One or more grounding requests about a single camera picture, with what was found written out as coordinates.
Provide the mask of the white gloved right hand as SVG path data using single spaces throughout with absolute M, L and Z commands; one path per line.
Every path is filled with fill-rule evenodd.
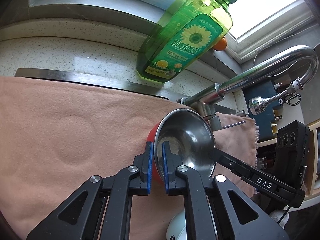
M 285 210 L 273 211 L 269 216 L 277 222 L 283 229 L 285 229 L 286 223 L 289 221 L 289 213 Z

